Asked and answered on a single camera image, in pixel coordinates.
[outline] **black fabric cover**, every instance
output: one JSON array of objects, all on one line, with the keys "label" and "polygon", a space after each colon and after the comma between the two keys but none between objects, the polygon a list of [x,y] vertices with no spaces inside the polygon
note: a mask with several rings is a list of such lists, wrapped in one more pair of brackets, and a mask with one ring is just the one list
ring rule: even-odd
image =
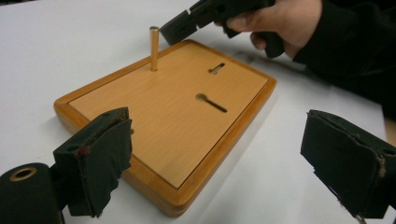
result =
[{"label": "black fabric cover", "polygon": [[46,164],[24,164],[0,177],[0,223],[64,223]]},{"label": "black fabric cover", "polygon": [[353,216],[382,218],[394,206],[396,148],[335,115],[310,110],[301,154]]},{"label": "black fabric cover", "polygon": [[53,152],[60,200],[72,216],[102,214],[122,171],[131,166],[131,122],[126,107],[106,112]]}]

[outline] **dark sleeve cuff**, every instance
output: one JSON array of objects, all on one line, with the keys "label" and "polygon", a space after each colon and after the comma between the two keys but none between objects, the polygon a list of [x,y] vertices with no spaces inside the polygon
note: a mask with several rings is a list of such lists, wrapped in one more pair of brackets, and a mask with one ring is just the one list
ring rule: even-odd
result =
[{"label": "dark sleeve cuff", "polygon": [[317,30],[293,60],[327,80],[358,77],[373,66],[376,55],[391,41],[376,5],[344,8],[323,0]]}]

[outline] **black sleeve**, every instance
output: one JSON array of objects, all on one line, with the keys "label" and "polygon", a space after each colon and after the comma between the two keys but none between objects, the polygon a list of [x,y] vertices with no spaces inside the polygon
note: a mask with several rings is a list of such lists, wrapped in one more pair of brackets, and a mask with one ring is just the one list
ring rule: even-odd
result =
[{"label": "black sleeve", "polygon": [[317,30],[293,59],[318,77],[380,103],[396,118],[396,3],[323,0]]}]

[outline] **light wood inset panel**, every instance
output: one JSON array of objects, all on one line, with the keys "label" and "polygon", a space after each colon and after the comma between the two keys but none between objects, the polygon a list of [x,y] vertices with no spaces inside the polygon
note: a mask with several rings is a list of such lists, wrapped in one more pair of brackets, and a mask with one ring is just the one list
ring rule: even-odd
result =
[{"label": "light wood inset panel", "polygon": [[[210,74],[219,64],[215,74]],[[70,103],[87,119],[128,106],[134,154],[178,189],[230,128],[267,78],[195,45],[175,50]],[[202,93],[225,109],[199,101]]]}]

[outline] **table surface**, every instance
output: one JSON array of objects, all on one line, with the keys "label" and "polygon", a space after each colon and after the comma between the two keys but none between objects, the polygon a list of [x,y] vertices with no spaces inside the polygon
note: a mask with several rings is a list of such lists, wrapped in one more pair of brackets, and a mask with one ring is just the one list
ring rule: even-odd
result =
[{"label": "table surface", "polygon": [[[0,172],[52,165],[52,151],[71,136],[53,102],[149,56],[149,27],[194,3],[41,0],[0,7]],[[385,139],[381,106],[312,78],[285,55],[268,60],[248,34],[228,39],[209,24],[190,39],[276,78],[269,101],[183,216],[166,217],[121,180],[99,219],[70,217],[66,208],[66,223],[357,223],[300,155],[306,113],[334,113]],[[167,47],[161,37],[160,49]],[[395,217],[389,208],[384,219],[367,222]]]}]

